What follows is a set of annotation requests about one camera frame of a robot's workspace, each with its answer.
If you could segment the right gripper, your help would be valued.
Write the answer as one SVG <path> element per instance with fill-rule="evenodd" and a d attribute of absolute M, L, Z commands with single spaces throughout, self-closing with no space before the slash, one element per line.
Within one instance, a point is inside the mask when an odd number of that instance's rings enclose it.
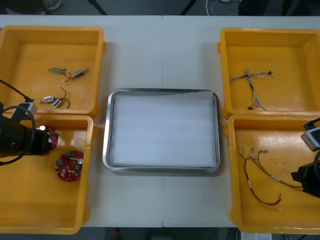
<path fill-rule="evenodd" d="M 314 164 L 300 166 L 297 171 L 291 172 L 291 177 L 302 186 L 302 191 L 313 197 L 320 197 L 320 179 L 314 171 Z"/>

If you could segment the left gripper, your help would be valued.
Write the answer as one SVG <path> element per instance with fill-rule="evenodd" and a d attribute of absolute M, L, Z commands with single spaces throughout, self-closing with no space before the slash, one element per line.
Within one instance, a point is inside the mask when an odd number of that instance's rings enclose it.
<path fill-rule="evenodd" d="M 52 143 L 50 142 L 49 127 L 40 125 L 36 128 L 35 137 L 32 142 L 27 155 L 45 155 L 52 149 Z"/>

